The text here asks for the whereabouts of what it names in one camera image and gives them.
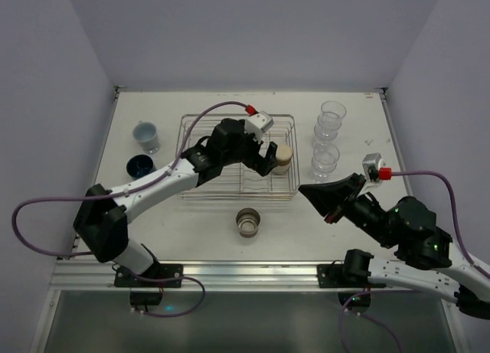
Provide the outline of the cream brown cup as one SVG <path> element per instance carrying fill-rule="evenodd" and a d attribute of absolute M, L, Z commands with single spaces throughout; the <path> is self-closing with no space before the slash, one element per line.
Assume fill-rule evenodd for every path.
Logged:
<path fill-rule="evenodd" d="M 260 214 L 253 208 L 243 208 L 236 216 L 237 229 L 241 237 L 255 237 L 259 231 L 260 222 Z"/>
<path fill-rule="evenodd" d="M 277 166 L 272 170 L 274 175 L 285 174 L 292 161 L 293 150 L 287 144 L 281 144 L 276 150 Z"/>

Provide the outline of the clear glass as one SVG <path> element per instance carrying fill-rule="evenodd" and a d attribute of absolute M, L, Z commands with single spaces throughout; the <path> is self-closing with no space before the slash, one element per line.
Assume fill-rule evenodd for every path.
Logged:
<path fill-rule="evenodd" d="M 317 117 L 314 132 L 321 139 L 333 140 L 338 135 L 341 125 L 342 119 L 337 114 L 322 113 Z"/>
<path fill-rule="evenodd" d="M 318 121 L 324 127 L 338 127 L 342 124 L 346 113 L 347 110 L 343 104 L 331 100 L 325 101 L 321 105 L 321 113 L 319 115 Z"/>
<path fill-rule="evenodd" d="M 312 176 L 315 182 L 326 182 L 330 174 L 337 168 L 340 159 L 338 148 L 327 143 L 316 145 L 312 153 Z"/>
<path fill-rule="evenodd" d="M 319 137 L 327 140 L 333 140 L 338 136 L 338 131 L 341 127 L 337 127 L 334 129 L 326 129 L 320 125 L 315 125 L 314 128 L 314 137 Z"/>
<path fill-rule="evenodd" d="M 319 137 L 314 137 L 312 140 L 312 147 L 313 149 L 324 149 L 330 145 L 334 145 L 335 140 L 327 140 Z"/>

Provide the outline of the cream brown cup front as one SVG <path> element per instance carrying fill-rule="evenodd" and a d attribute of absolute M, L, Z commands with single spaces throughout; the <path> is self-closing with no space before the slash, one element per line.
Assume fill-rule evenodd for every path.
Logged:
<path fill-rule="evenodd" d="M 259 231 L 260 222 L 260 214 L 253 208 L 243 208 L 236 216 L 237 229 L 241 237 L 255 237 Z"/>

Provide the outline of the light blue footed cup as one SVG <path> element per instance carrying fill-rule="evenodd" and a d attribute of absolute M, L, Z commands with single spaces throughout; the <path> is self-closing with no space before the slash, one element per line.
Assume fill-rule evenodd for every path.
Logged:
<path fill-rule="evenodd" d="M 160 149 L 158 130 L 153 123 L 138 123 L 132 130 L 132 137 L 148 154 L 154 154 Z"/>

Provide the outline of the dark blue ceramic cup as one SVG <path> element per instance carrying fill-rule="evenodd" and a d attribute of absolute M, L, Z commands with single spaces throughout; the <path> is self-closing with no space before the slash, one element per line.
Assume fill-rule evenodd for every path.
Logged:
<path fill-rule="evenodd" d="M 133 180 L 140 179 L 155 170 L 152 158 L 144 154 L 135 155 L 126 163 L 126 172 Z"/>

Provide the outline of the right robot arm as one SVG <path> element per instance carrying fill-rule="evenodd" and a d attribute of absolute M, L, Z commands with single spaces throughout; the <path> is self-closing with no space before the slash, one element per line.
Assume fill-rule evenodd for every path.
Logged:
<path fill-rule="evenodd" d="M 340 181 L 299 186 L 325 223 L 346 219 L 381 247 L 394 250 L 393 261 L 348 250 L 342 264 L 319 266 L 319 276 L 348 286 L 393 285 L 432 293 L 465 315 L 488 319 L 489 280 L 437 226 L 436 214 L 413 196 L 384 210 L 370 185 L 363 175 L 352 174 Z"/>

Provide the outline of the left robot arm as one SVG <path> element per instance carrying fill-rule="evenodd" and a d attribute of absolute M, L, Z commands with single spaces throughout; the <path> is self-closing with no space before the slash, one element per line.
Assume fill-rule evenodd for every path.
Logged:
<path fill-rule="evenodd" d="M 182 146 L 176 160 L 164 168 L 111 189 L 94 185 L 80 206 L 74 230 L 100 263 L 114 262 L 136 275 L 149 275 L 157 259 L 129 237 L 129 224 L 168 198 L 217 178 L 228 165 L 241 163 L 267 176 L 277 166 L 278 146 L 270 142 L 264 155 L 260 150 L 273 124 L 264 112 L 222 119 L 209 136 Z"/>

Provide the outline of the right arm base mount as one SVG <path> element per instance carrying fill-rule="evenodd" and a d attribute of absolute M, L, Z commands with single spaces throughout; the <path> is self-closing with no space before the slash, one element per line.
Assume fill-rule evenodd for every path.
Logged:
<path fill-rule="evenodd" d="M 374 256 L 371 253 L 352 249 L 348 250 L 343 260 L 320 263 L 316 266 L 318 287 L 321 289 L 359 289 L 367 292 L 372 288 L 383 289 L 385 284 L 373 284 L 368 281 L 371 275 L 368 267 Z M 354 293 L 338 292 L 338 301 L 343 306 L 348 298 L 352 298 L 346 309 L 349 312 L 362 314 L 371 306 L 371 296 L 355 296 Z"/>

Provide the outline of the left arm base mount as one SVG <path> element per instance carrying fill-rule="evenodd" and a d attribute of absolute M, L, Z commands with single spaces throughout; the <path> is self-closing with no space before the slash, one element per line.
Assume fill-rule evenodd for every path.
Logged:
<path fill-rule="evenodd" d="M 154 263 L 140 276 L 133 275 L 124 266 L 113 267 L 116 272 L 114 286 L 131 289 L 129 304 L 134 309 L 148 312 L 150 307 L 156 307 L 163 299 L 164 288 L 178 289 L 181 280 L 175 280 L 183 275 L 184 267 L 179 263 Z"/>

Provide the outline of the aluminium mounting rail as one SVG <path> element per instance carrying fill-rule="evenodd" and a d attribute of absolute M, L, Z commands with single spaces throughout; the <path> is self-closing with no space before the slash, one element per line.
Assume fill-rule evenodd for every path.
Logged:
<path fill-rule="evenodd" d="M 201 289 L 191 279 L 204 284 L 208 292 L 347 292 L 355 287 L 332 286 L 322 288 L 317 277 L 317 263 L 266 261 L 165 261 L 165 278 L 185 276 L 178 292 Z M 56 262 L 50 290 L 57 291 L 123 291 L 116 286 L 122 277 L 116 266 L 96 260 L 69 260 Z"/>

